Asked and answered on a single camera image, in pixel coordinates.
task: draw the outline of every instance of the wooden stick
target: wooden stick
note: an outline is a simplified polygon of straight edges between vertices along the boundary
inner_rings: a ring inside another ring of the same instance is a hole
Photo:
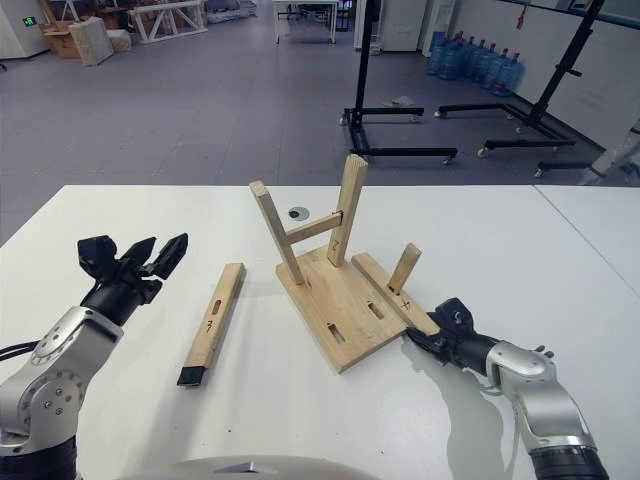
[[[334,228],[327,250],[327,257],[334,266],[339,267],[344,262],[347,243],[351,234],[351,227],[356,216],[358,199],[362,191],[362,184],[367,173],[367,162],[358,155],[349,155],[342,174],[342,186],[338,197],[336,211],[342,212],[342,224]]]
[[[389,289],[396,295],[400,294],[400,290],[404,287],[404,284],[406,283],[407,278],[409,278],[413,267],[416,266],[420,255],[422,255],[422,252],[413,243],[407,243],[407,246],[404,247],[404,252],[402,252],[402,256],[396,265],[396,269],[391,274],[391,278],[387,284]]]
[[[302,240],[318,235],[332,228],[340,226],[342,223],[342,212],[332,213],[326,217],[320,218],[313,222],[309,222],[293,230],[287,232],[287,241],[289,244],[298,243]]]
[[[260,211],[262,211],[262,216],[269,226],[271,236],[280,251],[282,261],[289,269],[289,273],[291,274],[295,284],[302,285],[304,283],[304,278],[302,277],[300,266],[298,265],[296,256],[294,255],[291,245],[287,240],[287,233],[284,231],[284,227],[282,226],[282,222],[278,216],[278,211],[276,210],[276,206],[273,204],[269,191],[260,181],[251,183],[249,187],[251,187],[251,192],[258,202]]]
[[[180,372],[178,385],[200,385],[205,370],[213,366],[214,356],[220,350],[227,331],[245,271],[242,263],[229,263],[224,267]]]
[[[51,5],[49,5],[49,0],[40,0],[40,7],[44,10],[44,14],[49,19],[49,23],[51,26],[56,27],[58,29],[58,21],[56,20],[56,16],[53,14],[51,10]]]
[[[440,331],[440,327],[404,290],[400,290],[398,294],[394,294],[389,290],[387,286],[389,284],[389,275],[368,253],[354,255],[351,263],[408,326],[422,330],[427,335],[434,335]]]

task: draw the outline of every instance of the wooden leg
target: wooden leg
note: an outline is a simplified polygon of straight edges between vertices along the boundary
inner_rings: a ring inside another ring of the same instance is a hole
[[[242,263],[229,263],[224,267],[180,372],[178,385],[200,385],[204,371],[213,367],[231,320],[231,312],[245,271]]]
[[[422,255],[422,252],[413,243],[408,243],[404,248],[404,252],[402,252],[402,256],[400,257],[393,274],[391,274],[389,284],[387,285],[396,295],[400,295],[400,291],[402,290],[402,287],[404,287],[407,278],[409,278],[409,274],[413,270],[413,267],[416,266],[420,255]]]
[[[335,267],[344,262],[347,243],[351,234],[351,227],[356,216],[358,199],[367,173],[367,162],[358,155],[349,155],[342,174],[342,187],[338,197],[337,212],[342,212],[342,223],[331,232],[331,240],[327,257]]]
[[[276,206],[273,204],[273,199],[271,198],[269,191],[262,182],[253,182],[249,187],[251,187],[251,192],[256,198],[258,206],[262,211],[262,215],[269,226],[271,236],[273,236],[273,241],[276,242],[276,246],[280,251],[280,256],[282,256],[282,261],[289,269],[291,278],[293,278],[296,285],[302,285],[304,283],[302,271],[300,271],[300,266],[298,265],[296,256],[291,249],[291,245],[287,241],[287,233],[284,231],[284,227],[282,226],[282,222],[278,216],[278,211],[276,210]]]

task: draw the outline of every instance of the white table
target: white table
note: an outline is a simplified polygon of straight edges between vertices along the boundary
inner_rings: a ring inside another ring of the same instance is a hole
[[[278,18],[279,6],[284,6],[285,10],[287,5],[331,5],[331,43],[336,43],[336,19],[338,16],[338,3],[339,0],[271,0],[273,2],[273,18],[275,20],[275,32],[276,43],[280,43],[280,24]]]
[[[335,207],[338,188],[271,192],[281,212],[303,205],[313,219]],[[332,373],[275,276],[278,253],[245,187],[65,187],[0,249],[2,345],[40,337],[89,289],[78,239],[109,234],[122,253],[183,231],[187,255],[89,388],[85,478],[247,453],[327,458],[390,480],[534,478],[521,444],[513,477],[504,473],[509,403],[408,340]],[[635,478],[640,299],[591,245],[533,187],[365,187],[348,255],[368,251],[391,269],[408,241],[424,252],[407,283],[416,300],[433,308],[459,296],[479,331],[555,350],[611,477]],[[180,389],[213,286],[235,261],[248,274],[217,366],[199,390]],[[22,361],[2,362],[0,381]]]
[[[640,297],[640,188],[537,188]]]

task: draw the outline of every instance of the rectangular slot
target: rectangular slot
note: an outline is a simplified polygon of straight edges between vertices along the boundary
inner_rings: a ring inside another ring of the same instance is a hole
[[[382,320],[384,318],[384,315],[382,314],[382,312],[380,311],[380,309],[378,307],[376,307],[376,304],[373,302],[367,302],[367,307],[369,307],[369,310],[371,310],[373,312],[373,314],[378,317],[379,320]]]
[[[332,323],[331,325],[328,325],[328,328],[329,328],[329,331],[331,332],[331,335],[333,335],[333,338],[336,339],[336,342],[338,342],[338,344],[344,343],[344,337],[340,333],[340,330],[338,330],[338,327],[336,327]]]

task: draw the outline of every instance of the blue water jug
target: blue water jug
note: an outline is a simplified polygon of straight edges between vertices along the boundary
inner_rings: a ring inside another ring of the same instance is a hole
[[[471,57],[471,52],[476,49],[476,46],[473,44],[474,40],[473,35],[469,37],[469,41],[462,45],[462,55],[460,56],[460,71],[458,76],[461,76],[464,71],[467,69],[467,63],[469,62],[469,57]]]
[[[493,82],[491,93],[499,97],[508,97],[518,85],[524,66],[518,62],[519,53],[515,53],[510,62],[505,63],[500,69],[498,77]]]
[[[496,49],[496,44],[492,43],[489,47],[489,50],[480,55],[478,59],[478,64],[476,65],[475,72],[473,73],[473,81],[474,82],[482,82],[484,80],[484,74],[487,73],[487,69],[489,68],[489,64],[491,60],[493,60],[498,54],[494,52]]]
[[[480,46],[478,48],[474,48],[471,50],[469,54],[469,60],[467,61],[466,68],[464,69],[464,76],[467,78],[473,78],[473,72],[476,69],[476,65],[478,64],[478,59],[480,55],[486,53],[486,49],[484,48],[484,39],[480,40]]]
[[[500,69],[505,63],[509,61],[509,59],[507,58],[507,52],[509,52],[509,49],[505,48],[504,50],[502,50],[502,55],[491,60],[489,68],[487,68],[487,73],[482,79],[482,88],[484,88],[485,90],[491,89],[491,87],[493,86],[493,81],[498,78]]]
[[[429,75],[437,75],[440,72],[448,44],[449,36],[445,35],[442,41],[431,49],[431,58],[429,59],[429,66],[427,67],[427,73]]]
[[[459,39],[444,54],[442,60],[442,68],[438,72],[438,77],[443,80],[455,80],[460,72],[460,62],[464,50],[462,49],[462,40]]]

